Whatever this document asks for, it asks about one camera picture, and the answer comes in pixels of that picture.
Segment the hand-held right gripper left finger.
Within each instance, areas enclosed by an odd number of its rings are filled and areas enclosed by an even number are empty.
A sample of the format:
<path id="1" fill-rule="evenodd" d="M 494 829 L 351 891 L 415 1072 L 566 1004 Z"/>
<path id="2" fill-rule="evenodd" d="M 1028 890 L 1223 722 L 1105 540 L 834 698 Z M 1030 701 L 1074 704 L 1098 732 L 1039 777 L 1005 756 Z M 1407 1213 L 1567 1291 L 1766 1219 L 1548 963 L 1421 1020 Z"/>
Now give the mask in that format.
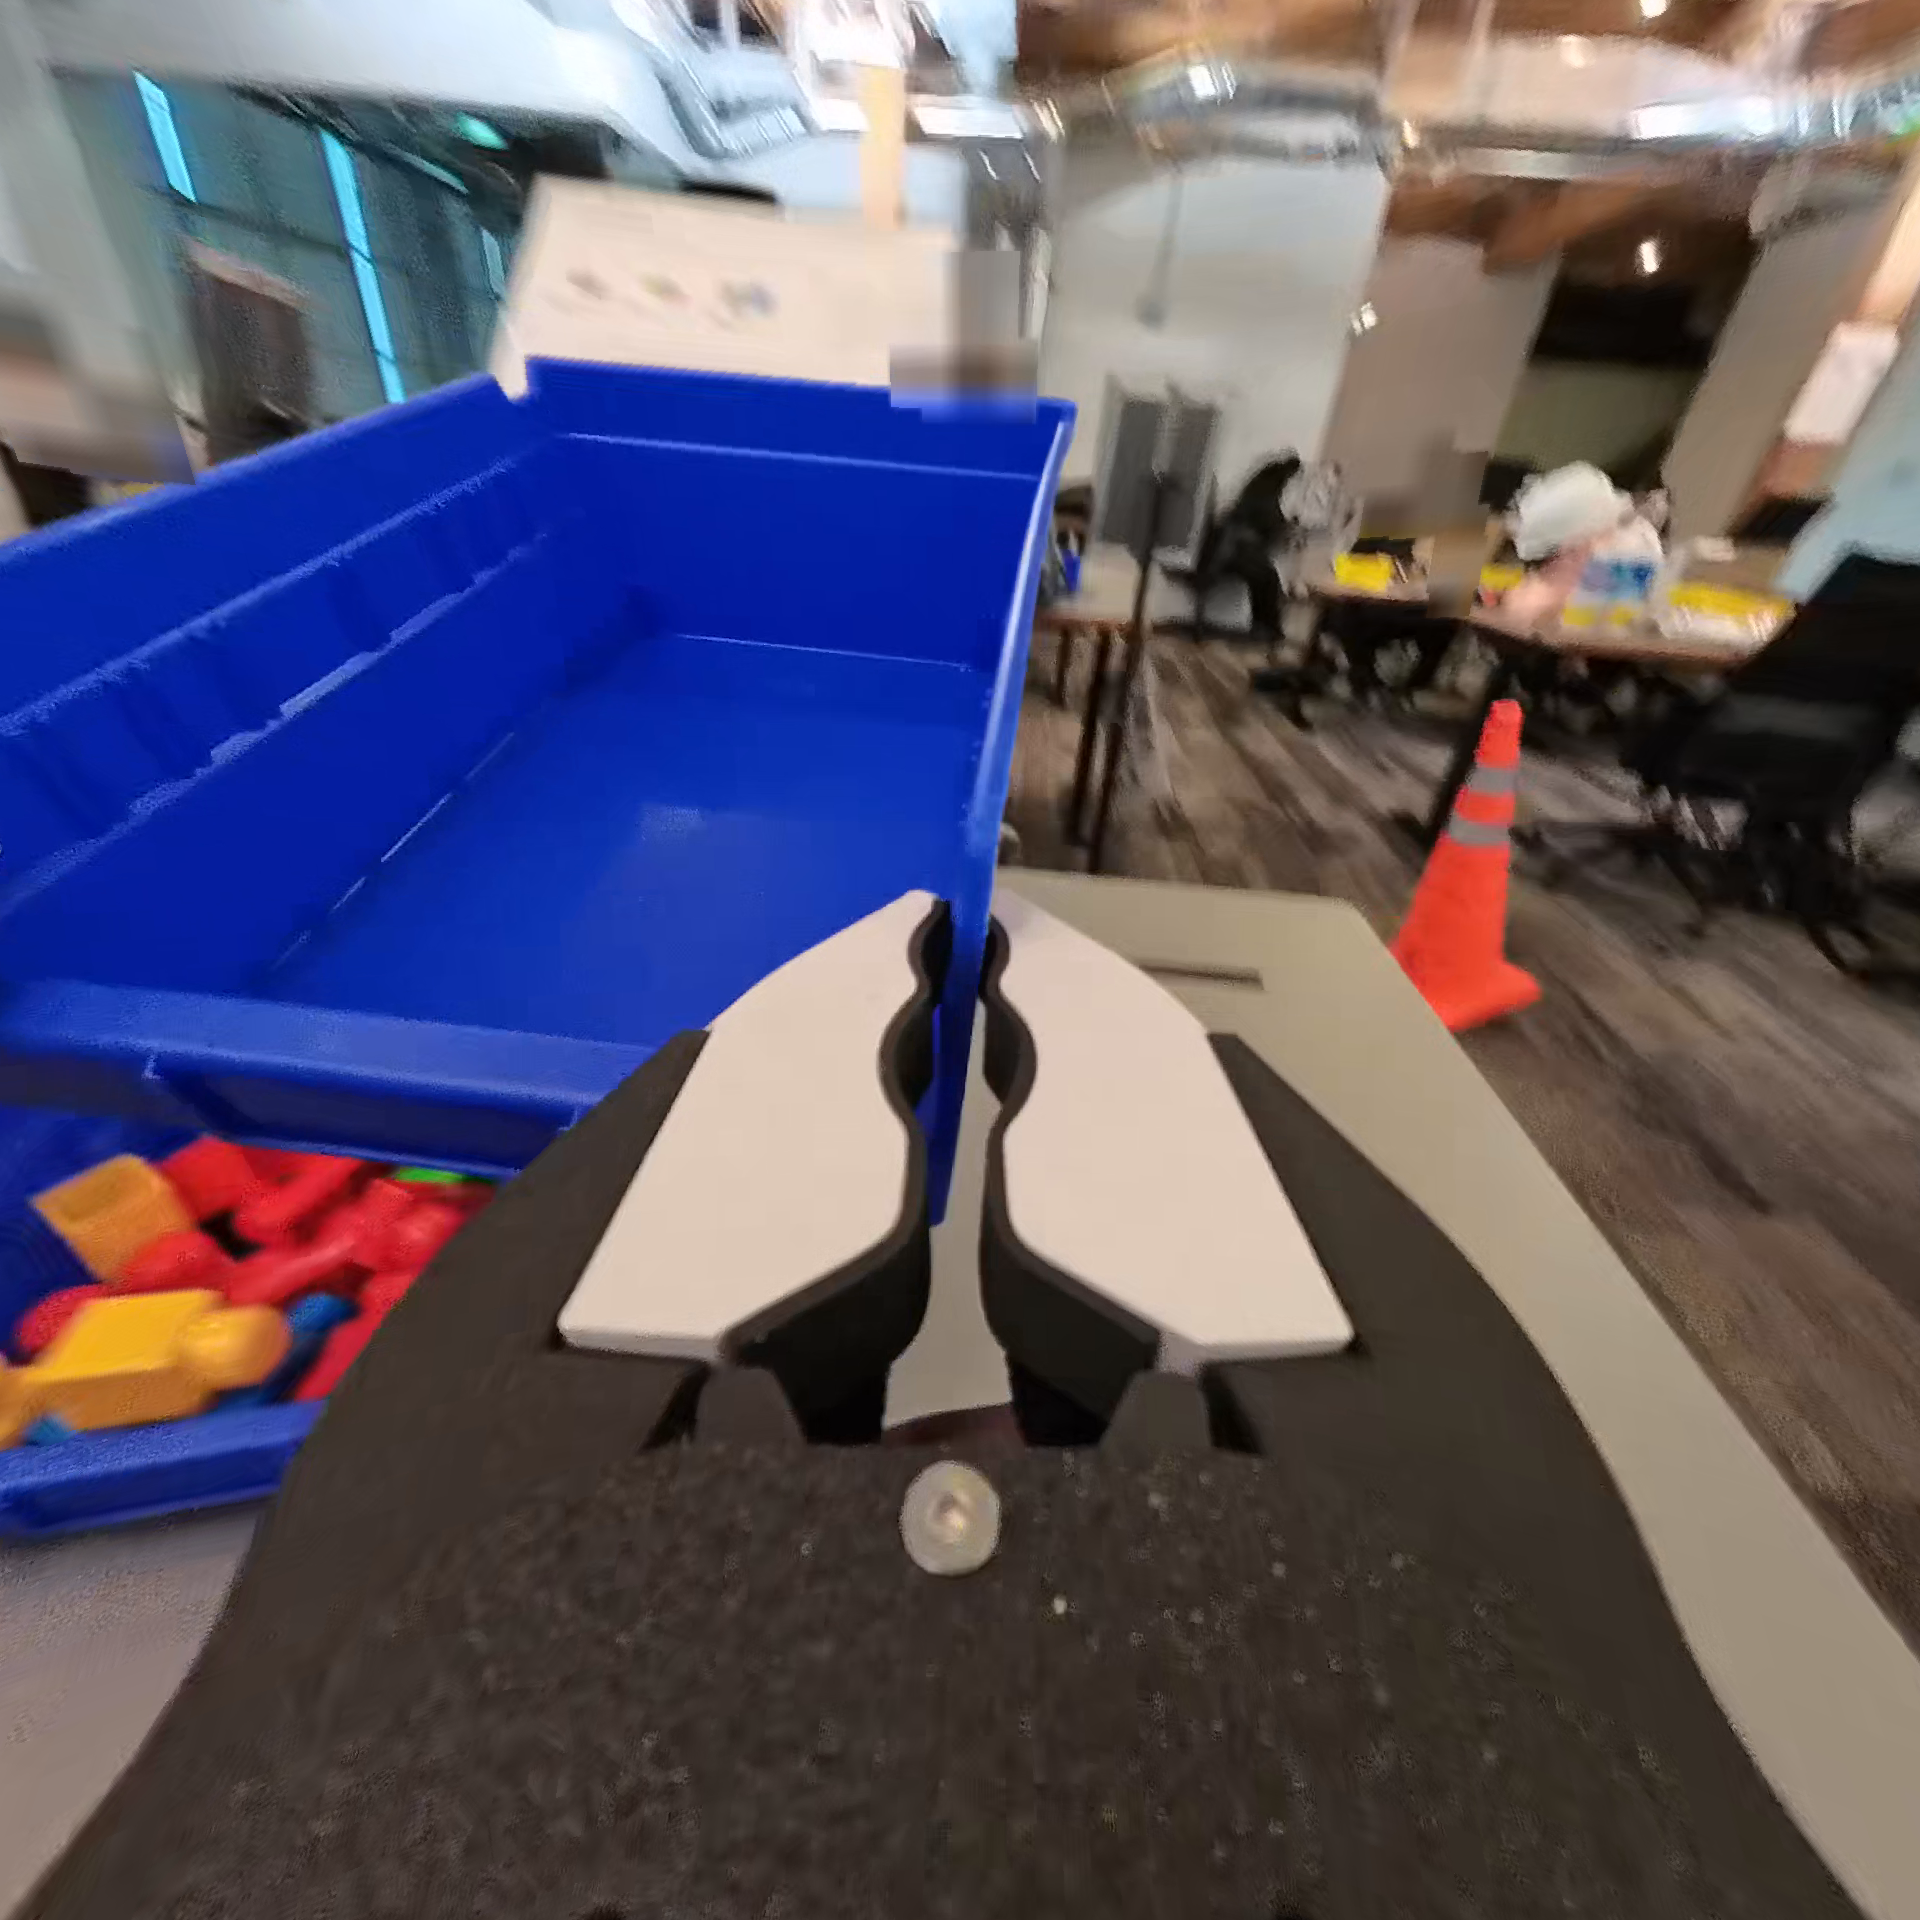
<path id="1" fill-rule="evenodd" d="M 947 968 L 949 902 L 913 890 L 710 1020 L 557 1344 L 767 1377 L 809 1443 L 875 1443 L 927 1308 L 918 1105 Z"/>

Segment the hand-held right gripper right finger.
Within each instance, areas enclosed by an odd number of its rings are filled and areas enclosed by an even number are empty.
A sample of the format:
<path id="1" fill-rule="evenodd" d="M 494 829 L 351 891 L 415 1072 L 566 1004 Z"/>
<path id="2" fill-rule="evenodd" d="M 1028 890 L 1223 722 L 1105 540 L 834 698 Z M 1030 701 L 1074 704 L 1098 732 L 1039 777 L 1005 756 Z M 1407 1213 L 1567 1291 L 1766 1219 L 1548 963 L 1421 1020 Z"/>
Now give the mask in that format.
<path id="1" fill-rule="evenodd" d="M 1098 1446 L 1133 1388 L 1210 1434 L 1229 1369 L 1355 1355 L 1226 1037 L 1023 897 L 994 910 L 979 992 L 979 1297 L 1028 1446 Z"/>

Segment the white wipes canister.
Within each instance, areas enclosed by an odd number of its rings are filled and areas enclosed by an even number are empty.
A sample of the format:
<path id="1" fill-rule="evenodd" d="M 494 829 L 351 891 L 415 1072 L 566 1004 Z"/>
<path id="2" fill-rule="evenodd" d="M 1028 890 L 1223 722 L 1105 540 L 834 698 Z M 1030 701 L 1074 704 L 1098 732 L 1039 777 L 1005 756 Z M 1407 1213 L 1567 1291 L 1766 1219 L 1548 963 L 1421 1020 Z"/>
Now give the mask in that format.
<path id="1" fill-rule="evenodd" d="M 1639 625 L 1663 570 L 1659 526 L 1637 513 L 1630 515 L 1590 548 L 1563 606 L 1563 622 L 1577 632 Z"/>

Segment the cluttered work table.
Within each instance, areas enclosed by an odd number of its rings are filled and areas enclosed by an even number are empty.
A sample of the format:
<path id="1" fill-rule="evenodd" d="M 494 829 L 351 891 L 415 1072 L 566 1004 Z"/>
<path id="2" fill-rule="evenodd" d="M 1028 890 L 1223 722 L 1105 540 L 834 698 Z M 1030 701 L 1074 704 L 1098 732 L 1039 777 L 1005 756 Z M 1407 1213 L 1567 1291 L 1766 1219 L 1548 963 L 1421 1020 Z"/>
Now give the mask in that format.
<path id="1" fill-rule="evenodd" d="M 1717 582 L 1671 582 L 1658 574 L 1639 598 L 1571 596 L 1535 625 L 1517 625 L 1505 604 L 1519 566 L 1505 563 L 1497 528 L 1406 541 L 1406 554 L 1345 552 L 1303 576 L 1314 626 L 1339 609 L 1339 626 L 1382 635 L 1382 649 L 1417 668 L 1415 628 L 1446 634 L 1433 685 L 1463 700 L 1526 694 L 1532 680 L 1555 684 L 1563 665 L 1587 680 L 1596 665 L 1719 675 L 1755 656 L 1785 626 L 1791 604 L 1771 592 Z"/>

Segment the silver ventilation duct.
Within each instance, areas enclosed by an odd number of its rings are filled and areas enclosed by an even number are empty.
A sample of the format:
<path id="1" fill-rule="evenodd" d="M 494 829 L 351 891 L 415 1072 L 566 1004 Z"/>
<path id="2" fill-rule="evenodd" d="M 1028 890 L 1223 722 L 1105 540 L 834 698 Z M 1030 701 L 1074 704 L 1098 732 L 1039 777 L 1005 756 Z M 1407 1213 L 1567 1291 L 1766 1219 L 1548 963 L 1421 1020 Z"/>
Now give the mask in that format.
<path id="1" fill-rule="evenodd" d="M 1415 51 L 1386 74 L 1201 45 L 1021 100 L 1054 142 L 1115 136 L 1166 152 L 1442 162 L 1494 173 L 1834 153 L 1916 130 L 1916 42 L 1809 76 L 1659 42 L 1489 40 Z"/>

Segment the black office chair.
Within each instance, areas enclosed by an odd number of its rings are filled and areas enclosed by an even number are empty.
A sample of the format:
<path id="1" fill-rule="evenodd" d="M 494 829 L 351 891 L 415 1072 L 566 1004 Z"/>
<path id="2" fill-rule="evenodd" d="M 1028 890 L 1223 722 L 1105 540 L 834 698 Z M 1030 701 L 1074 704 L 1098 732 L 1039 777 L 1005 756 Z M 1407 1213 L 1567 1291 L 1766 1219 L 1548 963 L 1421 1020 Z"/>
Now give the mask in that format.
<path id="1" fill-rule="evenodd" d="M 1853 817 L 1917 707 L 1917 564 L 1847 548 L 1717 690 L 1676 698 L 1622 747 L 1649 798 L 1740 808 L 1731 860 L 1838 972 L 1916 978 L 1873 954 Z"/>

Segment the grey desk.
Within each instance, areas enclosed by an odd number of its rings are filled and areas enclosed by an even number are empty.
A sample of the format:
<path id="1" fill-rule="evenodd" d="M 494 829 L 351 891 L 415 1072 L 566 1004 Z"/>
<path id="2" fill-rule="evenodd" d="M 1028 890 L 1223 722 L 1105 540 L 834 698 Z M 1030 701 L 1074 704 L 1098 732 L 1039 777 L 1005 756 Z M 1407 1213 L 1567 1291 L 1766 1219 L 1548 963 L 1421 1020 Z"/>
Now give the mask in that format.
<path id="1" fill-rule="evenodd" d="M 882 1428 L 1011 1403 L 983 969 Z M 411 1285 L 20 1915 L 1916 1915 L 1916 1653 L 1630 1285 L 1559 1297 L 1614 1346 L 1516 1286 L 1604 1243 L 1470 1072 L 1484 1259 L 1382 1099 L 1210 1029 L 1353 1357 L 1210 1434 L 813 1445 L 557 1344 L 702 1032 Z"/>

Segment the white display board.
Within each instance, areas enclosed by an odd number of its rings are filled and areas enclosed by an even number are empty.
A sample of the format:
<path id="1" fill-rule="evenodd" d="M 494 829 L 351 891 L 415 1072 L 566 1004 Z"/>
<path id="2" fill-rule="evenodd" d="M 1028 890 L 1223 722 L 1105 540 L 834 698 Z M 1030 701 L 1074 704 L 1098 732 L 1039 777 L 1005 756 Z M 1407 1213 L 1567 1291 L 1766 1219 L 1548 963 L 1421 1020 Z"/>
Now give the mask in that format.
<path id="1" fill-rule="evenodd" d="M 941 232 L 541 176 L 486 370 L 515 395 L 531 361 L 882 389 L 950 342 L 956 261 Z"/>

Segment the pile of colourful toy blocks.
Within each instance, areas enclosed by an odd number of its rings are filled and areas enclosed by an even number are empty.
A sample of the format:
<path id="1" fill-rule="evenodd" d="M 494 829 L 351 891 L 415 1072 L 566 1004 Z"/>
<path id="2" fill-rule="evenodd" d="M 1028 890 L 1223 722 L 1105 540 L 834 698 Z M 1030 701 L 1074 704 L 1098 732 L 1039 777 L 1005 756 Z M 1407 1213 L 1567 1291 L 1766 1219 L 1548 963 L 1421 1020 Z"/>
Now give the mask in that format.
<path id="1" fill-rule="evenodd" d="M 195 1137 L 4 1213 L 3 1445 L 322 1403 L 495 1182 Z"/>

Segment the orange traffic cone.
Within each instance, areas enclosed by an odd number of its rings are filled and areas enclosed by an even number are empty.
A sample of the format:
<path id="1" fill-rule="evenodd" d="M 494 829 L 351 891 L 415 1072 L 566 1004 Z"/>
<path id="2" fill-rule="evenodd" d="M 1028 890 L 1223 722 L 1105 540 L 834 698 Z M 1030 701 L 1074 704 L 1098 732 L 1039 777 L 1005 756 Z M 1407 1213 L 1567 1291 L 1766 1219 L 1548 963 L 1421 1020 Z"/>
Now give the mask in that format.
<path id="1" fill-rule="evenodd" d="M 1519 744 L 1523 707 L 1507 698 L 1493 701 L 1389 946 L 1412 988 L 1455 1035 L 1519 1016 L 1542 994 L 1505 944 Z"/>

